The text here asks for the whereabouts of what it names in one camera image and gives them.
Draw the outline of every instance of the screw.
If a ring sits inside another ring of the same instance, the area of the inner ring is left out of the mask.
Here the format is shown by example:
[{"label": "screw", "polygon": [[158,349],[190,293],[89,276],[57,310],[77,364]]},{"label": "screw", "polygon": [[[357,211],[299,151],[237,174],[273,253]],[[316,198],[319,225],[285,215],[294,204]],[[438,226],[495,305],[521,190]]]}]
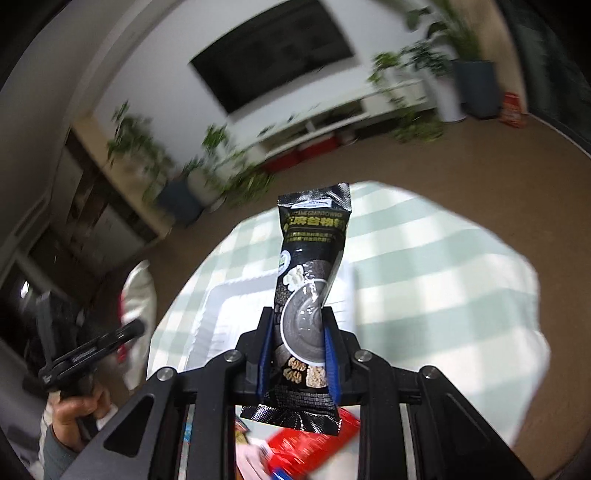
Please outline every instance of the screw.
[{"label": "screw", "polygon": [[361,363],[369,362],[372,359],[372,357],[372,353],[367,350],[357,350],[355,352],[355,359]]},{"label": "screw", "polygon": [[161,368],[160,370],[158,370],[156,372],[156,378],[158,378],[158,380],[160,380],[161,382],[167,381],[170,378],[172,378],[174,375],[174,369],[170,368],[170,367],[164,367]]},{"label": "screw", "polygon": [[441,375],[441,372],[436,367],[431,367],[431,365],[423,367],[421,371],[423,375],[429,380],[434,380],[439,377],[439,375]]},{"label": "screw", "polygon": [[242,354],[238,350],[228,350],[226,353],[223,354],[223,357],[226,359],[226,362],[238,362],[242,357]]}]

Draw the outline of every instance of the dark gray planter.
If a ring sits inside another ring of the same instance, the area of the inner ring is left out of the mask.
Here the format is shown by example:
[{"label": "dark gray planter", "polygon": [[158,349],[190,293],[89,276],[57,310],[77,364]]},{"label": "dark gray planter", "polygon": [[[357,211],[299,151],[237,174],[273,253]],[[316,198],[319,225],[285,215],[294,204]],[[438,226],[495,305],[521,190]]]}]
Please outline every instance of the dark gray planter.
[{"label": "dark gray planter", "polygon": [[501,108],[501,89],[491,61],[452,62],[457,87],[466,111],[476,118],[494,118]]},{"label": "dark gray planter", "polygon": [[191,194],[184,177],[168,182],[156,202],[183,226],[193,223],[203,211],[203,206]]}]

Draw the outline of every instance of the black snack package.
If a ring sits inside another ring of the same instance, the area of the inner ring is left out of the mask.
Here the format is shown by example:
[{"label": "black snack package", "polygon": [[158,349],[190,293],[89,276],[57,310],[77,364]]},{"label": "black snack package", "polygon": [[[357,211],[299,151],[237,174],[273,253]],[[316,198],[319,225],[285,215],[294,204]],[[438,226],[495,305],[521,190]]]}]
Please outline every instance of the black snack package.
[{"label": "black snack package", "polygon": [[275,287],[269,388],[263,405],[242,417],[280,427],[337,435],[340,419],[324,368],[321,308],[345,248],[349,185],[282,195],[283,245]]}]

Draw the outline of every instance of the red snack box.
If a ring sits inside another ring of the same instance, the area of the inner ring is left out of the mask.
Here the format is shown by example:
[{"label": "red snack box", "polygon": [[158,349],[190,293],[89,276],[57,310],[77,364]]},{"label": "red snack box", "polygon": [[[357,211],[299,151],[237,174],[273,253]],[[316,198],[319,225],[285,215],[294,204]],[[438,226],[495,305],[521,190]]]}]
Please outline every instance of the red snack box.
[{"label": "red snack box", "polygon": [[338,436],[282,429],[269,441],[273,452],[269,458],[271,471],[283,469],[294,480],[303,479],[338,452],[359,431],[359,420],[339,408],[341,418]]}]

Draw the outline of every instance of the green checkered tablecloth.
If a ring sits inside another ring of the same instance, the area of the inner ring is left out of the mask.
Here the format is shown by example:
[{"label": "green checkered tablecloth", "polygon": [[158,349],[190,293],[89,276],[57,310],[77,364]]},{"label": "green checkered tablecloth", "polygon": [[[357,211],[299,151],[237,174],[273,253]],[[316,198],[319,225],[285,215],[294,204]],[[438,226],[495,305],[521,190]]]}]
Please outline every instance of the green checkered tablecloth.
[{"label": "green checkered tablecloth", "polygon": [[[439,367],[511,444],[544,376],[537,276],[475,223],[405,190],[351,185],[345,258],[355,272],[361,347],[412,370]],[[185,369],[209,290],[277,267],[277,209],[236,226],[189,279],[154,332],[148,376]]]}]

